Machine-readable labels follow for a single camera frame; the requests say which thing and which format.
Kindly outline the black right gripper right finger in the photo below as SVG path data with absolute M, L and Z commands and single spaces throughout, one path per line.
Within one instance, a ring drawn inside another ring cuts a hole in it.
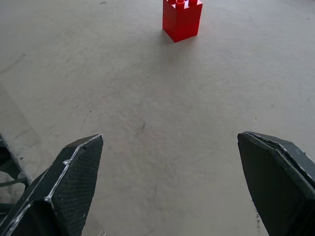
M 315 234 L 315 163 L 293 142 L 243 132 L 238 148 L 258 214 L 271 236 Z

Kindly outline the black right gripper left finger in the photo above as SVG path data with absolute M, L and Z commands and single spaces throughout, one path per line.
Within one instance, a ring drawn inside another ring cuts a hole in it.
M 25 186 L 16 203 L 1 203 L 2 236 L 80 236 L 95 194 L 103 136 L 96 134 L 66 145 L 55 161 L 30 181 L 0 141 L 0 170 L 11 180 L 2 188 Z

